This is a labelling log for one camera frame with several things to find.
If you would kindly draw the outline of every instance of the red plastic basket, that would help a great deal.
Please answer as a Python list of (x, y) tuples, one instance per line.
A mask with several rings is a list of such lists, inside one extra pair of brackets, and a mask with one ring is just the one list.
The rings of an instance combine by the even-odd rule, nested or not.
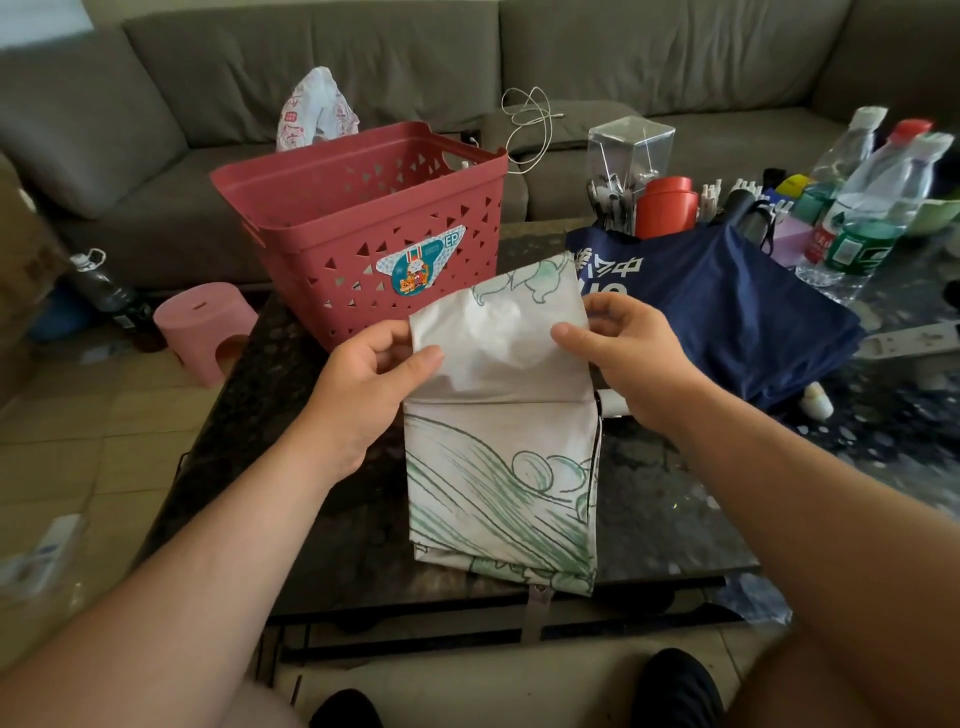
[[(452, 169), (444, 153), (470, 167)], [(506, 175), (504, 150), (405, 122), (228, 164), (210, 178), (277, 292), (329, 351), (495, 275)]]

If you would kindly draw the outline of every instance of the gray sofa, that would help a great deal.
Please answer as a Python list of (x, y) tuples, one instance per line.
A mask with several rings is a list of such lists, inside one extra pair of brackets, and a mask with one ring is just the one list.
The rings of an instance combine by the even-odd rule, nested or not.
[[(864, 104), (960, 129), (960, 0), (425, 0), (137, 18), (0, 54), (0, 151), (68, 247), (144, 289), (267, 279), (213, 169), (273, 151), (296, 82), (329, 66), (361, 129), (513, 130), (504, 88), (545, 89), (555, 146), (506, 182), (503, 221), (589, 214), (586, 131), (677, 128), (696, 184), (806, 170)], [(518, 135), (512, 148), (539, 147)]]

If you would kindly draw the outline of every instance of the cartoon sticker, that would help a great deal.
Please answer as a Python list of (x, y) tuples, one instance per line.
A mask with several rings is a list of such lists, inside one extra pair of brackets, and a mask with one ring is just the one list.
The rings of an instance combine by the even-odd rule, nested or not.
[(376, 269), (390, 276), (394, 290), (401, 296), (416, 296), (433, 285), (453, 256), (467, 228), (463, 225), (428, 237), (406, 250), (391, 253), (376, 261)]

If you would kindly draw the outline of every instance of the black marble table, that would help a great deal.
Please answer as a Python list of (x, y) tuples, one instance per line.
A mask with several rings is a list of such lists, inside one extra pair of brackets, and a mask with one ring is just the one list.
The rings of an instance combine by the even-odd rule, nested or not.
[[(504, 226), (498, 272), (563, 248), (571, 222)], [(884, 329), (957, 317), (940, 299), (936, 261), (905, 246), (864, 304)], [(326, 354), (277, 299), (261, 313), (141, 558), (170, 539), (273, 443), (300, 412)], [(905, 493), (960, 518), (960, 394), (920, 392), (896, 363), (853, 361), (823, 381), (836, 414), (783, 418), (804, 437)], [(756, 567), (717, 502), (673, 448), (633, 420), (607, 421), (597, 506), (597, 587), (716, 576)], [(408, 541), (402, 431), (370, 449), (330, 493), (273, 610), (275, 619), (522, 595), (516, 584), (415, 562)]]

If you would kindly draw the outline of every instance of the red canister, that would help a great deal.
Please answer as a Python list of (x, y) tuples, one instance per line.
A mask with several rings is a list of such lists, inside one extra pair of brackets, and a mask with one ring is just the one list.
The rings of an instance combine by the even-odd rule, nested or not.
[(636, 201), (634, 235), (646, 239), (690, 230), (697, 222), (699, 204), (690, 177), (653, 180)]

